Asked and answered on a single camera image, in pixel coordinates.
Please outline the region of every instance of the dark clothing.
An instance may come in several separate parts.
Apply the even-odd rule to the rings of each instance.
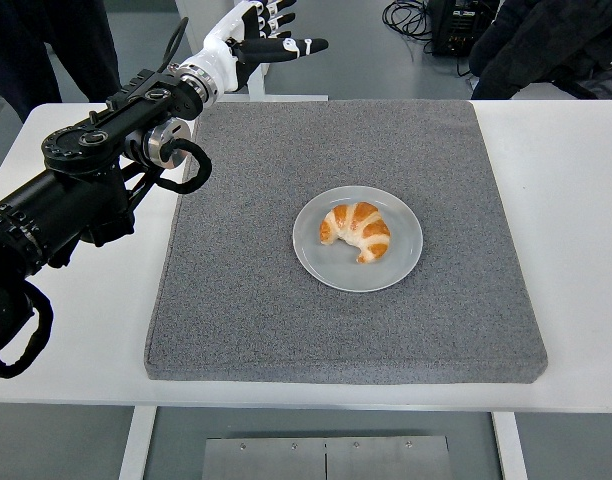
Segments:
[[[469,63],[479,77],[473,99],[592,79],[612,70],[612,0],[506,0]]]
[[[22,121],[62,101],[45,43],[91,102],[120,88],[102,0],[0,0],[0,95]]]

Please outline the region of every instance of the gray floor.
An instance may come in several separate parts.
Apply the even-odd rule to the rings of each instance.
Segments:
[[[172,0],[107,0],[122,81],[156,68],[179,21]],[[423,53],[381,23],[388,1],[302,0],[295,37],[323,37],[327,52],[274,65],[268,93],[349,98],[467,99],[467,77],[452,58]],[[190,54],[187,43],[177,58]],[[55,69],[66,102],[84,97],[64,69]],[[21,122],[0,113],[0,164]],[[126,407],[0,404],[0,479],[117,478],[130,425]],[[612,415],[518,415],[530,480],[611,479]],[[161,409],[147,478],[200,478],[209,437],[394,435],[432,432],[452,443],[456,479],[500,478],[490,418],[485,414]]]

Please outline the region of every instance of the croissant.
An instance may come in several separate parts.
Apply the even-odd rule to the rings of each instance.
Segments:
[[[337,205],[319,226],[319,239],[324,245],[332,245],[338,238],[361,250],[358,263],[371,263],[388,250],[390,230],[370,203]]]

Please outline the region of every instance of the round plate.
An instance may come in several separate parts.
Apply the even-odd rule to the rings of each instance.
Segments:
[[[359,249],[343,240],[328,246],[319,241],[326,214],[336,205],[357,202],[375,205],[391,233],[388,250],[374,263],[357,263]],[[293,227],[293,246],[304,268],[320,282],[348,292],[372,292],[399,282],[417,264],[422,244],[422,228],[412,210],[372,187],[338,187],[316,196],[299,212]]]

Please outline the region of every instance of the metal plate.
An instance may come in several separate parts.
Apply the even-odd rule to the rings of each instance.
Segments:
[[[208,440],[203,480],[452,480],[446,437]]]
[[[326,451],[327,480],[453,479],[446,437],[329,438]]]
[[[207,440],[203,480],[324,480],[321,438]]]

